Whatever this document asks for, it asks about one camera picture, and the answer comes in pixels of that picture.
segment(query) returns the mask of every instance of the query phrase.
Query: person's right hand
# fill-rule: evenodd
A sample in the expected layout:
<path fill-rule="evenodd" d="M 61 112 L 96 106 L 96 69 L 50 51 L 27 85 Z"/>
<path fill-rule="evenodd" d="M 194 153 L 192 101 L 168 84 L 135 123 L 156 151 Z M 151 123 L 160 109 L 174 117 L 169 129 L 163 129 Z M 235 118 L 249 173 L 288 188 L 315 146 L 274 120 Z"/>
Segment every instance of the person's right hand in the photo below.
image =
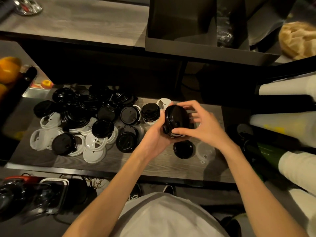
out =
<path fill-rule="evenodd" d="M 175 128 L 172 133 L 198 138 L 220 151 L 229 145 L 235 146 L 235 143 L 219 125 L 214 114 L 206 111 L 196 100 L 181 102 L 177 105 L 184 107 L 186 110 L 196 111 L 190 113 L 189 116 L 193 118 L 193 122 L 200 123 L 200 125 L 196 129 Z"/>

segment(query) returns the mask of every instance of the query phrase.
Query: wood grain surface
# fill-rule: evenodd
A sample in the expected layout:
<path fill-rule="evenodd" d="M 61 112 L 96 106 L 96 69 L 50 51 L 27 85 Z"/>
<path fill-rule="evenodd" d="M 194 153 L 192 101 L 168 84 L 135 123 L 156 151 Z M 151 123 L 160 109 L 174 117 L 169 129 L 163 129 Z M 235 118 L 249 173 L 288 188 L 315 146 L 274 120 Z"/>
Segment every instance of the wood grain surface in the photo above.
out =
<path fill-rule="evenodd" d="M 50 91 L 48 99 L 51 98 L 54 91 L 55 89 Z M 156 103 L 157 99 L 138 98 L 136 105 L 142 107 L 152 102 Z M 221 107 L 216 105 L 202 106 L 206 110 L 213 112 L 224 128 Z M 120 152 L 115 144 L 106 146 L 107 154 L 105 158 L 96 164 L 86 163 L 82 155 L 76 157 L 57 156 L 51 150 L 47 149 L 35 151 L 30 147 L 29 139 L 35 130 L 40 129 L 39 122 L 40 120 L 34 117 L 30 127 L 12 155 L 10 163 L 40 167 L 118 172 L 130 156 L 130 154 Z M 140 125 L 146 130 L 150 128 L 150 125 L 144 122 Z M 190 138 L 190 141 L 193 142 L 195 146 L 200 142 L 200 140 L 196 138 Z M 173 152 L 172 145 L 168 146 L 159 156 L 152 160 L 142 175 L 234 183 L 227 163 L 218 150 L 216 150 L 216 157 L 206 165 L 201 163 L 196 154 L 190 159 L 178 158 Z"/>
<path fill-rule="evenodd" d="M 0 31 L 145 47 L 149 7 L 105 0 L 37 0 L 35 16 L 12 13 Z"/>

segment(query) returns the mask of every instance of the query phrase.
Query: forearm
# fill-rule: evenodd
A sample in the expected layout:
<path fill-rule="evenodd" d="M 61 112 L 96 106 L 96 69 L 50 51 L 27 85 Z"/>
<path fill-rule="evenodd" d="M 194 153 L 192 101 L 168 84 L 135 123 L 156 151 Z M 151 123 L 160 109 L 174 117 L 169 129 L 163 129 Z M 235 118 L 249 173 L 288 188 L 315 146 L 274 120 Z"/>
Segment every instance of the forearm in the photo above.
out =
<path fill-rule="evenodd" d="M 267 189 L 240 148 L 231 144 L 222 151 L 241 194 L 257 237 L 307 237 L 305 230 Z"/>
<path fill-rule="evenodd" d="M 64 237 L 109 236 L 147 162 L 134 152 L 108 187 L 72 223 Z"/>

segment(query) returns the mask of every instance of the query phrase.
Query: sneaker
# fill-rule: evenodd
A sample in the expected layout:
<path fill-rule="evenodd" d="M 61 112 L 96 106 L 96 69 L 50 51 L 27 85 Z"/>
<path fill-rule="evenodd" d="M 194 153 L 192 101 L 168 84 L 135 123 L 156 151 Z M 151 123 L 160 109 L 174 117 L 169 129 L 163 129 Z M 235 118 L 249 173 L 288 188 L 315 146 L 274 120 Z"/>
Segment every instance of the sneaker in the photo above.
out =
<path fill-rule="evenodd" d="M 139 186 L 139 184 L 136 184 L 130 193 L 130 200 L 137 199 L 142 195 L 142 190 Z"/>
<path fill-rule="evenodd" d="M 174 190 L 173 190 L 173 187 L 171 185 L 166 185 L 166 187 L 164 188 L 163 192 L 171 194 L 171 195 L 174 195 Z"/>

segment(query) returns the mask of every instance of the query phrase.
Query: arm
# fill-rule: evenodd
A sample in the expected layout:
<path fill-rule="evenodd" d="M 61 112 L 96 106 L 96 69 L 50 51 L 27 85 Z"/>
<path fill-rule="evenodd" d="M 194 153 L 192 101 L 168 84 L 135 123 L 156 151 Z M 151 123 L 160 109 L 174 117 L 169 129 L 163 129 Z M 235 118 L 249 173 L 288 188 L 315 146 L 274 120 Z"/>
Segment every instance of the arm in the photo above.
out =
<path fill-rule="evenodd" d="M 178 103 L 187 110 L 194 122 L 200 125 L 195 130 L 176 128 L 172 132 L 199 138 L 219 149 L 238 186 L 247 216 L 257 237 L 308 237 L 292 216 L 275 199 L 272 193 L 254 172 L 239 146 L 223 131 L 212 113 L 207 112 L 197 101 Z"/>
<path fill-rule="evenodd" d="M 159 120 L 147 131 L 122 169 L 108 187 L 71 224 L 63 237 L 107 237 L 110 235 L 129 194 L 146 165 L 169 144 L 184 140 L 183 138 L 171 139 L 164 135 L 161 129 L 164 122 L 165 114 L 161 110 Z"/>

